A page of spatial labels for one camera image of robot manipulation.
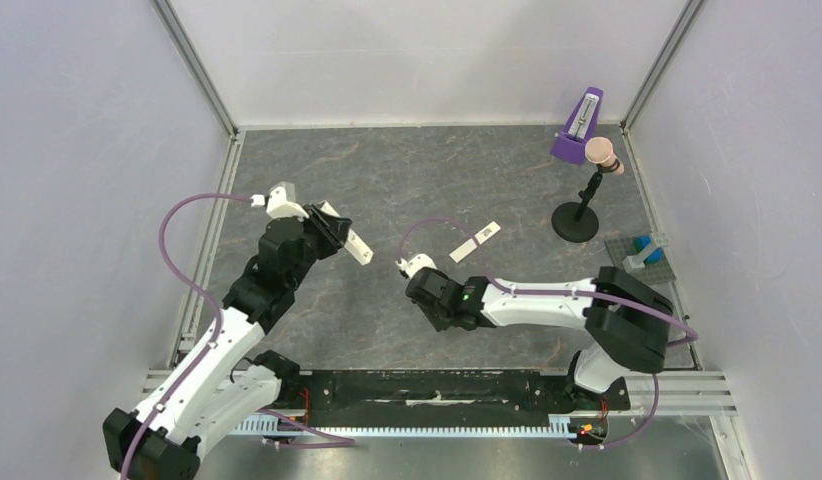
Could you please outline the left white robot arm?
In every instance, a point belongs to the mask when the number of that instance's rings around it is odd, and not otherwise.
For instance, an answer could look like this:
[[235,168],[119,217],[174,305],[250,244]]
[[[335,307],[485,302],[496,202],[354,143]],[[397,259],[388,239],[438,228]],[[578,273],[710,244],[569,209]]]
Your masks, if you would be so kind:
[[220,384],[292,307],[313,265],[346,247],[352,234],[351,219],[327,203],[273,209],[256,254],[199,343],[136,407],[106,417],[108,461],[120,478],[192,479],[247,417],[298,401],[297,364],[272,351],[226,388]]

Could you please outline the white remote control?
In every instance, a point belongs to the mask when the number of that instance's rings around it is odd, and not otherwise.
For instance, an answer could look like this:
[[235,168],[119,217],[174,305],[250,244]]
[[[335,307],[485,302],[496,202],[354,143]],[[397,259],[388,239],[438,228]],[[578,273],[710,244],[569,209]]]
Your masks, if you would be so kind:
[[[341,214],[326,200],[318,204],[318,209],[333,217],[341,217]],[[373,251],[369,245],[352,228],[348,229],[344,248],[362,266],[368,265],[373,259]]]

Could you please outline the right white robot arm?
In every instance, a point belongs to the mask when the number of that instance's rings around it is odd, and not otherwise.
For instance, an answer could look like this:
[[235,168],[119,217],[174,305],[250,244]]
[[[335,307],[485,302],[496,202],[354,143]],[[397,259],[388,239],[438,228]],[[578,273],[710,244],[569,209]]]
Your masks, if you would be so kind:
[[616,267],[567,283],[515,283],[474,276],[460,283],[434,267],[410,277],[406,297],[443,331],[535,325],[587,333],[564,382],[578,408],[599,401],[627,373],[658,374],[665,367],[671,315],[669,299]]

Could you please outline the white remote battery cover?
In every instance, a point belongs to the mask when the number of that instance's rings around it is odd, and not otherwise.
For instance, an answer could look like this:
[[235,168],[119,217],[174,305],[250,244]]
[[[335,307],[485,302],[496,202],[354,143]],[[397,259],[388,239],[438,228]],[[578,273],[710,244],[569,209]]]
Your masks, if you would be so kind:
[[449,254],[449,257],[456,264],[460,263],[500,231],[501,226],[497,222],[490,222],[480,229],[472,238],[465,240],[461,245],[455,248]]

